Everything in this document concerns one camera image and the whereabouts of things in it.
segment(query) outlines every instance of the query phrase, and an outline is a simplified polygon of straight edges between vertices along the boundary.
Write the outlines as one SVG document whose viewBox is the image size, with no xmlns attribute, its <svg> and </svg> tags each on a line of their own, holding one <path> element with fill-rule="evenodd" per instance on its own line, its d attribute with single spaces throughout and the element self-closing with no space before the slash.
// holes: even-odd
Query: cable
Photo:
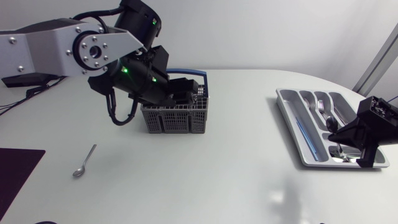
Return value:
<svg viewBox="0 0 398 224">
<path fill-rule="evenodd" d="M 132 102 L 132 106 L 131 106 L 131 112 L 128 115 L 127 119 L 125 119 L 124 121 L 119 121 L 118 119 L 116 119 L 116 98 L 115 98 L 115 94 L 114 94 L 114 90 L 112 90 L 111 94 L 105 96 L 106 97 L 106 106 L 108 108 L 108 113 L 109 116 L 112 119 L 112 122 L 118 126 L 122 126 L 127 124 L 128 122 L 130 122 L 134 116 L 136 115 L 136 111 L 137 111 L 137 106 L 138 106 L 138 96 L 137 94 L 134 95 L 134 99 Z"/>
<path fill-rule="evenodd" d="M 99 16 L 93 16 L 93 18 L 96 19 L 101 24 L 102 28 L 104 28 L 104 33 L 108 34 L 109 33 L 109 29 L 106 26 L 104 20 L 102 20 Z"/>
<path fill-rule="evenodd" d="M 394 99 L 398 98 L 398 96 L 394 97 L 393 99 L 387 101 L 387 103 L 390 103 L 391 101 L 393 101 Z"/>
<path fill-rule="evenodd" d="M 8 105 L 2 105 L 2 106 L 0 106 L 0 107 L 3 107 L 3 106 L 10 106 L 10 105 L 13 105 L 14 103 L 10 103 L 10 104 L 8 104 Z"/>
<path fill-rule="evenodd" d="M 60 79 L 59 79 L 57 82 L 55 82 L 55 83 L 52 84 L 52 85 L 49 85 L 49 86 L 48 86 L 47 88 L 45 88 L 44 90 L 39 91 L 39 92 L 37 92 L 37 93 L 30 94 L 29 96 L 25 97 L 24 99 L 22 99 L 22 100 L 20 100 L 20 101 L 17 101 L 17 102 L 15 102 L 15 103 L 9 104 L 9 105 L 12 105 L 12 106 L 5 105 L 5 106 L 7 106 L 7 107 L 1 108 L 1 109 L 0 109 L 0 110 L 5 110 L 5 111 L 3 111 L 3 112 L 0 112 L 0 116 L 3 115 L 3 114 L 5 114 L 5 113 L 7 113 L 9 110 L 13 109 L 14 107 L 16 107 L 16 106 L 22 104 L 23 102 L 25 102 L 25 101 L 27 101 L 27 100 L 29 100 L 29 99 L 31 99 L 31 98 L 37 96 L 37 95 L 39 95 L 39 94 L 41 94 L 41 93 L 43 93 L 43 92 L 49 90 L 51 87 L 54 87 L 54 86 L 58 85 L 58 84 L 59 84 L 60 82 L 62 82 L 62 80 L 64 80 L 64 79 L 66 79 L 66 77 L 60 77 Z"/>
<path fill-rule="evenodd" d="M 119 6 L 116 9 L 110 9 L 110 10 L 102 10 L 102 11 L 91 11 L 91 12 L 84 12 L 79 15 L 76 15 L 72 19 L 74 20 L 82 20 L 87 17 L 97 17 L 97 16 L 113 16 L 116 14 L 119 14 L 124 11 L 123 6 Z"/>
</svg>

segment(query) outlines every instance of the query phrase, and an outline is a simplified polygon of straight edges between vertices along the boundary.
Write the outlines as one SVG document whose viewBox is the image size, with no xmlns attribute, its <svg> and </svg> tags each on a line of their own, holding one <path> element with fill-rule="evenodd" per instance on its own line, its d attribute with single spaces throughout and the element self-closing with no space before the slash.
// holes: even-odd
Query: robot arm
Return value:
<svg viewBox="0 0 398 224">
<path fill-rule="evenodd" d="M 115 27 L 100 18 L 120 14 Z M 93 17 L 101 26 L 82 22 Z M 161 29 L 160 17 L 140 0 L 122 0 L 117 9 L 85 12 L 73 19 L 41 22 L 0 32 L 0 78 L 29 73 L 89 77 L 90 87 L 106 97 L 108 113 L 117 125 L 134 117 L 137 104 L 192 104 L 198 83 L 166 73 L 169 54 L 151 47 Z M 113 87 L 132 98 L 125 121 L 115 116 Z"/>
<path fill-rule="evenodd" d="M 0 78 L 29 73 L 98 76 L 106 64 L 143 48 L 123 29 L 56 19 L 0 32 Z"/>
<path fill-rule="evenodd" d="M 361 150 L 356 162 L 361 167 L 373 167 L 379 145 L 398 143 L 398 108 L 382 98 L 371 96 L 359 104 L 357 118 L 337 130 L 335 118 L 326 121 L 333 133 L 328 139 Z"/>
</svg>

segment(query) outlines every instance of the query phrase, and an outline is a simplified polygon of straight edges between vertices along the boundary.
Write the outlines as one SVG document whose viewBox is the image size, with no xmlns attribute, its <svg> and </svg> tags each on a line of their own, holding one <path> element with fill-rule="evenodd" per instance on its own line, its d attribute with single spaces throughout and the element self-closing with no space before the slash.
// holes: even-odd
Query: table surface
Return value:
<svg viewBox="0 0 398 224">
<path fill-rule="evenodd" d="M 116 126 L 86 77 L 1 116 L 0 147 L 46 150 L 1 223 L 398 223 L 398 147 L 382 147 L 386 169 L 305 167 L 275 89 L 339 91 L 356 108 L 362 96 L 293 72 L 207 72 L 205 134 L 148 134 L 140 111 Z M 0 105 L 25 90 L 3 85 Z M 123 119 L 131 100 L 117 101 Z"/>
</svg>

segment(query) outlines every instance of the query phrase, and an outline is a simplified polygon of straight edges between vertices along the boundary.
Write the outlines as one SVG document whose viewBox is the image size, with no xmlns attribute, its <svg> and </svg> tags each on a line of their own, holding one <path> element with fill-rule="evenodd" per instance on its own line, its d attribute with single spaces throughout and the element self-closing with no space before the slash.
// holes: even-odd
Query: cutlery tray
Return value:
<svg viewBox="0 0 398 224">
<path fill-rule="evenodd" d="M 301 161 L 305 166 L 312 167 L 348 167 L 361 168 L 356 162 L 346 162 L 333 157 L 330 152 L 337 148 L 335 142 L 328 140 L 331 134 L 326 128 L 326 121 L 318 109 L 317 103 L 323 101 L 324 112 L 333 116 L 341 128 L 356 118 L 356 110 L 345 100 L 341 93 L 335 91 L 277 89 L 277 104 L 285 118 L 290 133 L 296 143 Z M 312 152 L 307 138 L 316 150 Z M 360 155 L 359 149 L 341 145 L 343 151 Z M 374 168 L 385 168 L 389 162 L 381 149 L 377 150 Z"/>
</svg>

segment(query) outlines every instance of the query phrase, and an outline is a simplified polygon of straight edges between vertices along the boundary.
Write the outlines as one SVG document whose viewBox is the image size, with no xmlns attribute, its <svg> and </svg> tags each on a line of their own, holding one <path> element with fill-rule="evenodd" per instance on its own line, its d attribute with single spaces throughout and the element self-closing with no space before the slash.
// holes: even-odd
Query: spoon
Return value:
<svg viewBox="0 0 398 224">
<path fill-rule="evenodd" d="M 82 174 L 85 173 L 85 171 L 86 171 L 86 169 L 85 169 L 86 162 L 87 162 L 88 158 L 90 158 L 91 153 L 93 153 L 95 147 L 97 147 L 96 144 L 91 148 L 91 150 L 90 150 L 90 152 L 88 153 L 87 158 L 86 158 L 86 160 L 84 161 L 83 165 L 82 165 L 79 169 L 77 169 L 76 171 L 73 172 L 72 175 L 73 175 L 74 177 L 81 176 Z"/>
</svg>

